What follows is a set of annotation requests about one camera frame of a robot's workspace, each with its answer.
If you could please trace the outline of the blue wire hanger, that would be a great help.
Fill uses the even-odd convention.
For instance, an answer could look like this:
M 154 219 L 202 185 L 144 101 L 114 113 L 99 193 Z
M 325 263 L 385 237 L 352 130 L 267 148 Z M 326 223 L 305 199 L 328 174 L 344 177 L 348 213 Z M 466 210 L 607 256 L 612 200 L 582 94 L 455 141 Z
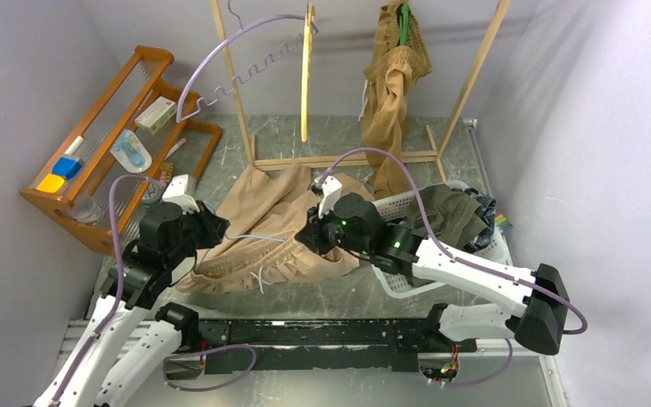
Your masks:
M 204 206 L 211 211 L 212 213 L 215 214 L 216 209 L 215 207 L 209 203 L 208 201 L 203 201 Z M 264 241 L 269 241 L 269 242 L 276 242 L 276 243 L 284 243 L 286 239 L 284 238 L 279 238 L 279 237 L 267 237 L 267 236 L 260 236 L 260 235 L 254 235 L 254 234 L 242 234 L 242 235 L 237 235 L 237 236 L 229 236 L 227 233 L 224 233 L 224 239 L 230 240 L 230 241 L 237 241 L 237 240 L 242 240 L 242 239 L 247 239 L 247 238 L 252 238 L 252 239 L 257 239 L 257 240 L 264 240 Z M 198 262 L 195 265 L 200 265 L 205 261 L 205 256 L 206 254 L 203 255 L 203 257 L 198 260 Z

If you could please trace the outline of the beige shorts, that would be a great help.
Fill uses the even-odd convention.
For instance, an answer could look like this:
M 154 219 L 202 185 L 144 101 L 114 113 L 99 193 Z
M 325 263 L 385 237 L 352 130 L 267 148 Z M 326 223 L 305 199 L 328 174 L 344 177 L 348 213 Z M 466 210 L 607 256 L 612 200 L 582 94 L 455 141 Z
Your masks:
M 320 202 L 310 190 L 310 168 L 292 164 L 272 177 L 246 168 L 216 214 L 231 225 L 229 236 L 254 234 L 284 238 L 284 243 L 252 238 L 224 241 L 175 287 L 183 293 L 237 293 L 276 283 L 311 283 L 345 276 L 359 260 L 340 248 L 318 255 L 295 240 L 308 209 Z

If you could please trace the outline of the olive green shorts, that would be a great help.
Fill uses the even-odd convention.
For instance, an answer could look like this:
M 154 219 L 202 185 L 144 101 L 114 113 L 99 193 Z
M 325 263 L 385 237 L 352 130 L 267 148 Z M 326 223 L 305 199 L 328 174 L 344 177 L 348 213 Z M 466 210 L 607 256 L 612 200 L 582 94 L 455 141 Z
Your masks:
M 427 218 L 435 236 L 448 246 L 465 251 L 465 245 L 485 227 L 476 213 L 481 205 L 465 194 L 463 188 L 433 185 L 421 189 L 420 197 L 425 213 L 420 212 L 420 206 L 413 200 L 405 210 L 405 224 L 412 229 L 423 228 L 423 219 Z

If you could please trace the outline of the tan brown shorts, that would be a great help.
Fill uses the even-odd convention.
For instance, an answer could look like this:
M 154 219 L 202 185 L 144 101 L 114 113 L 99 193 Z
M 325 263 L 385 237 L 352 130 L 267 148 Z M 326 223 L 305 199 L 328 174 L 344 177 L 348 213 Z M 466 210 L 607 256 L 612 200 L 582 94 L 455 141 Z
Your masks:
M 409 131 L 409 94 L 417 81 L 432 72 L 430 56 L 420 25 L 410 7 L 408 41 L 398 45 L 397 11 L 402 3 L 391 1 L 380 11 L 373 55 L 364 70 L 365 105 L 360 133 L 367 148 L 402 157 L 402 141 Z

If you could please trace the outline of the dark shark print shorts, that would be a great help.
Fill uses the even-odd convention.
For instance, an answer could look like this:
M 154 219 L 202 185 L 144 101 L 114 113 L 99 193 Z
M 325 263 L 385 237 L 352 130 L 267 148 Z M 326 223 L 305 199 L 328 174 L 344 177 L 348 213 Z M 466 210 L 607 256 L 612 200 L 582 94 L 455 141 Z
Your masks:
M 475 253 L 485 249 L 492 241 L 495 229 L 496 199 L 489 195 L 479 193 L 475 188 L 466 188 L 464 193 L 475 199 L 481 208 L 476 211 L 485 227 L 473 241 L 465 245 L 465 251 Z

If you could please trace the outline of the wooden hanger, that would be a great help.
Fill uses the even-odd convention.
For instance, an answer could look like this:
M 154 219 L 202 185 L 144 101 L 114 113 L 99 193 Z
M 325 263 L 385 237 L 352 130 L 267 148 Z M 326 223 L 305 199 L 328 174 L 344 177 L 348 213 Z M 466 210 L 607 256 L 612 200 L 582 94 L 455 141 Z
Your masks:
M 303 53 L 302 53 L 302 75 L 301 75 L 301 98 L 300 98 L 300 137 L 303 143 L 309 139 L 308 116 L 309 116 L 309 75 L 314 36 L 315 7 L 308 2 L 303 27 Z

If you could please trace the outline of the green hanger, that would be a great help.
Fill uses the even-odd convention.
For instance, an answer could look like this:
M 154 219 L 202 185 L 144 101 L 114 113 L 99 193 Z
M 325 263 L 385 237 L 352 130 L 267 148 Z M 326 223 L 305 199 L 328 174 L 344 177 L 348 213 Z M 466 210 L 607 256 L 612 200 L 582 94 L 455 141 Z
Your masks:
M 408 41 L 410 7 L 402 3 L 397 11 L 398 17 L 398 45 L 405 46 Z

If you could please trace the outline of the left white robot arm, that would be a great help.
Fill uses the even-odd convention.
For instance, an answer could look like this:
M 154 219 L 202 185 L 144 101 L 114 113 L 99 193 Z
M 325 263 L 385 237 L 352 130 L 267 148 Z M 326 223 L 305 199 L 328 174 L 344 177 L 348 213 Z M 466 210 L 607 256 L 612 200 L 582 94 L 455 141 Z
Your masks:
M 198 313 L 167 303 L 141 340 L 127 340 L 173 282 L 173 272 L 198 251 L 222 243 L 230 222 L 192 200 L 189 209 L 161 202 L 147 209 L 139 235 L 108 272 L 92 318 L 36 406 L 123 406 L 175 351 L 203 345 Z

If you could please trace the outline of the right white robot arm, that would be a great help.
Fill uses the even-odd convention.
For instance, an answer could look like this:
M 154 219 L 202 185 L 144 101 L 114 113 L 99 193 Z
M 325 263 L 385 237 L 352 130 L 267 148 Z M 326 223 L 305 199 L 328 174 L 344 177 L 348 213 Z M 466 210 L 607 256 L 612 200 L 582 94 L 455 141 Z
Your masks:
M 500 264 L 451 248 L 402 220 L 410 194 L 368 202 L 356 193 L 325 210 L 308 210 L 295 238 L 319 255 L 341 248 L 364 257 L 384 274 L 432 281 L 485 299 L 484 304 L 436 304 L 423 330 L 426 345 L 443 351 L 470 339 L 513 339 L 545 355 L 560 351 L 570 300 L 559 271 Z

